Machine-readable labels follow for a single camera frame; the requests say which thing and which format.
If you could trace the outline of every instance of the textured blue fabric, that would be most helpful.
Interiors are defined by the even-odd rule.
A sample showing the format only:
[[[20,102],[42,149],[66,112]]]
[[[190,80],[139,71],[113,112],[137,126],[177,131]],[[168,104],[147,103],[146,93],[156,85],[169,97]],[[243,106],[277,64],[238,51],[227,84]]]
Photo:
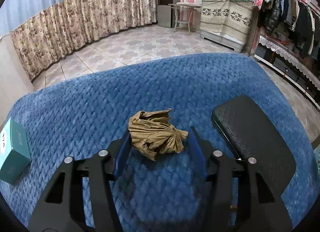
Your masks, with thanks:
[[[24,96],[9,117],[25,128],[32,163],[15,185],[0,182],[0,191],[27,225],[62,160],[69,155],[90,157],[106,148],[122,137],[129,117],[139,110],[173,108],[171,123],[176,128],[195,126],[202,139],[231,156],[210,116],[215,106],[241,94],[263,109],[295,157],[296,173],[282,199],[296,226],[320,188],[310,142],[263,69],[237,54],[157,60],[79,77]],[[204,184],[195,169],[187,150],[152,162],[132,149],[123,175],[111,184],[124,231],[198,231],[210,184]],[[84,185],[85,213],[93,226],[87,180]]]

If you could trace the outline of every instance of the crumpled brown paper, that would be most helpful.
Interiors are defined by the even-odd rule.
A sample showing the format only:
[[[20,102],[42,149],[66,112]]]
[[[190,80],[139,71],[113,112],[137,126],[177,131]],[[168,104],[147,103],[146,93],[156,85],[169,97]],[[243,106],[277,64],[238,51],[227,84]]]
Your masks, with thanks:
[[[142,155],[155,161],[157,154],[180,153],[188,132],[176,129],[169,121],[171,109],[139,111],[129,119],[132,145]]]

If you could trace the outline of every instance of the metal bolt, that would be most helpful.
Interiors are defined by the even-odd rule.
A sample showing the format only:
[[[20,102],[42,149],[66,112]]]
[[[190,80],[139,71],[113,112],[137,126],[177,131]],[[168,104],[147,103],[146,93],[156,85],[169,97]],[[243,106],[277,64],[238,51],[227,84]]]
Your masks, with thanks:
[[[216,157],[220,157],[220,156],[223,155],[223,153],[222,153],[222,151],[215,150],[215,151],[213,152],[213,155],[216,156]]]
[[[257,159],[256,158],[253,158],[253,157],[250,157],[248,159],[248,162],[251,163],[251,164],[256,164],[257,163]]]
[[[72,162],[72,160],[73,160],[72,157],[68,156],[67,158],[64,159],[64,162],[70,163],[70,162]]]
[[[99,152],[99,156],[101,156],[101,157],[107,156],[108,153],[109,153],[109,152],[108,152],[107,150],[101,150],[101,151]]]

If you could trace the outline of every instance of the blue blanket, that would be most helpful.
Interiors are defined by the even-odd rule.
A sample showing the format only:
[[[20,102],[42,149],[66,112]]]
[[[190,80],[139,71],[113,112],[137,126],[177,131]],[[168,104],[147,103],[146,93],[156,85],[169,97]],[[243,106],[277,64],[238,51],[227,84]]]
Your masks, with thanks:
[[[26,130],[31,165],[15,185],[0,191],[24,224],[48,180],[69,155],[92,156],[122,137],[139,110],[173,108],[171,123],[195,126],[203,139],[232,156],[212,126],[212,109],[238,95],[251,97],[270,118],[293,153],[297,169],[282,195],[296,226],[319,194],[308,137],[291,106],[263,69],[238,54],[208,53],[157,60],[79,77],[19,99],[8,117]],[[112,182],[120,222],[129,231],[198,231],[210,184],[196,176],[187,151],[152,162],[132,149],[123,175]],[[88,181],[87,223],[94,226]]]

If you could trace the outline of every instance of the brown floral fabric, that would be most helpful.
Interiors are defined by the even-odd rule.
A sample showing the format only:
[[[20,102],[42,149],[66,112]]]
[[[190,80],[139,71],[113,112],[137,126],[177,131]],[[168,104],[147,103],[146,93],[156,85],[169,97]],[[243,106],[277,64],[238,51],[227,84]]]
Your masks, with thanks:
[[[11,36],[32,80],[86,43],[153,22],[156,0],[64,0],[30,18]]]

